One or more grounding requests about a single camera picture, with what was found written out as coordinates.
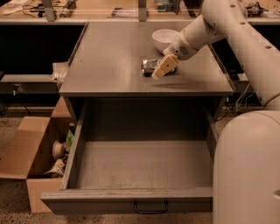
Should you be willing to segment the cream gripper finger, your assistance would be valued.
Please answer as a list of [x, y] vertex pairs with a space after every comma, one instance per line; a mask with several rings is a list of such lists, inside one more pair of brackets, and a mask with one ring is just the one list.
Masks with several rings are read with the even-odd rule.
[[168, 74], [171, 70], [176, 68], [179, 64], [178, 57], [174, 54], [166, 55], [162, 58], [159, 65], [156, 66], [154, 72], [151, 75], [153, 80], [159, 80], [166, 74]]

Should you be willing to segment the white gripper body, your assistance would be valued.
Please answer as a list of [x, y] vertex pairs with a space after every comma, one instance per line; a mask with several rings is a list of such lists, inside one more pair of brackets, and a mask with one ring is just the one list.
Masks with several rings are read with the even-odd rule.
[[164, 56], [174, 54], [179, 60], [188, 60], [198, 52], [186, 40], [185, 34], [181, 31], [173, 41], [163, 50]]

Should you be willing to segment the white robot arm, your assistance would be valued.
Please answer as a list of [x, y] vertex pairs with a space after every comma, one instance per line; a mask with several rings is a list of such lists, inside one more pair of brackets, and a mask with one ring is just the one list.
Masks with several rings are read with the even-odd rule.
[[280, 224], [280, 51], [246, 19], [239, 0], [203, 0], [201, 11], [164, 49], [158, 80], [180, 60], [223, 37], [263, 108], [220, 133], [213, 161], [213, 224]]

